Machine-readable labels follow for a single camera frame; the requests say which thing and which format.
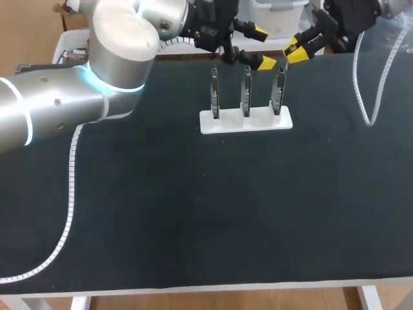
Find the cable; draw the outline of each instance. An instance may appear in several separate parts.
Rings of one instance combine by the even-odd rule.
[[[65,56],[65,54],[67,53],[67,50],[64,50],[63,53],[60,55],[59,60],[57,60],[57,64],[60,64],[60,60],[62,60],[62,58]]]
[[[187,44],[187,45],[195,47],[194,39],[190,39],[189,37],[176,37],[174,39],[162,42],[157,51],[160,52],[164,48],[170,47],[174,44],[180,44],[180,43]]]
[[[80,133],[82,131],[83,125],[77,126],[73,138],[72,144],[70,145],[70,155],[69,155],[69,201],[68,201],[68,213],[66,219],[65,229],[60,237],[59,242],[56,245],[53,253],[38,267],[29,271],[28,273],[23,273],[18,276],[10,276],[7,278],[0,278],[0,284],[14,283],[40,273],[42,270],[46,269],[60,253],[61,249],[66,243],[67,237],[72,226],[73,214],[75,208],[75,163],[76,163],[76,148],[77,141],[79,140]]]
[[[386,65],[383,69],[383,73],[381,74],[379,87],[378,87],[378,91],[377,91],[377,96],[376,96],[376,102],[374,104],[374,110],[373,110],[373,115],[372,115],[371,121],[369,120],[369,118],[367,116],[366,108],[364,106],[363,98],[361,98],[360,89],[359,89],[359,85],[358,85],[358,79],[357,79],[358,58],[359,58],[361,42],[362,42],[363,37],[364,37],[364,32],[362,34],[360,34],[360,36],[357,40],[356,50],[354,51],[353,70],[352,70],[353,86],[354,86],[354,92],[356,93],[357,101],[358,101],[359,106],[360,106],[361,115],[363,116],[364,122],[366,123],[366,126],[368,126],[368,127],[373,127],[373,125],[375,124],[375,122],[377,120],[377,116],[379,115],[379,110],[380,110],[381,98],[383,97],[383,90],[385,88],[385,83],[386,83],[386,79],[387,79],[387,76],[388,76],[388,72],[390,71],[390,68],[393,64],[393,60],[396,57],[396,54],[397,54],[404,38],[406,37],[408,31],[410,30],[410,28],[411,28],[410,25],[407,25],[403,28],[403,30],[400,32],[400,35],[399,35],[398,39],[394,43],[394,46],[393,46],[393,48],[390,52],[390,55],[388,56]]]

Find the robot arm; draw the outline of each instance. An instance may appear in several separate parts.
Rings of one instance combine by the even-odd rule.
[[[289,63],[298,63],[327,45],[335,52],[353,51],[358,36],[379,16],[391,19],[411,6],[413,0],[325,0],[325,10],[312,11],[315,25],[296,34],[284,54]]]
[[[87,16],[87,66],[40,70],[0,78],[0,152],[29,145],[78,125],[122,118],[134,110],[157,54],[159,39],[191,37],[198,48],[222,60],[268,70],[276,61],[232,46],[234,31],[265,41],[268,34],[235,18],[239,0],[69,0]],[[310,59],[331,42],[358,36],[378,16],[391,18],[413,0],[326,0],[314,10],[316,25],[297,34],[285,55],[290,63]]]
[[[1,78],[0,152],[125,117],[139,102],[159,46],[155,28],[131,1],[79,4],[91,25],[88,65]]]

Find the white joint cap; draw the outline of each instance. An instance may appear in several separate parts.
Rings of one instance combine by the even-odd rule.
[[[80,10],[80,0],[68,0],[66,5],[75,12]]]
[[[156,57],[159,34],[143,17],[136,14],[129,0],[101,0],[93,23],[100,43],[115,55],[132,61]]]

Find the table surface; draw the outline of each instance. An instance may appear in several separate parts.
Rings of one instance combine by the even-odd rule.
[[[87,125],[76,209],[56,261],[0,295],[413,276],[410,55],[398,56],[374,128],[352,56],[294,67],[294,128],[204,136],[213,62],[156,63],[123,121]],[[386,56],[361,57],[374,102]],[[221,108],[239,105],[241,66],[218,64]],[[254,74],[253,106],[271,74]],[[67,212],[71,133],[0,156],[0,274],[38,266]]]

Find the white holder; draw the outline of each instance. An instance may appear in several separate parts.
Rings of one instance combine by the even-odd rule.
[[[199,114],[203,134],[226,134],[266,130],[286,130],[292,128],[288,107],[281,107],[279,116],[274,115],[271,102],[268,107],[250,109],[250,117],[245,118],[241,108],[220,109],[219,119],[214,119],[211,110]]]

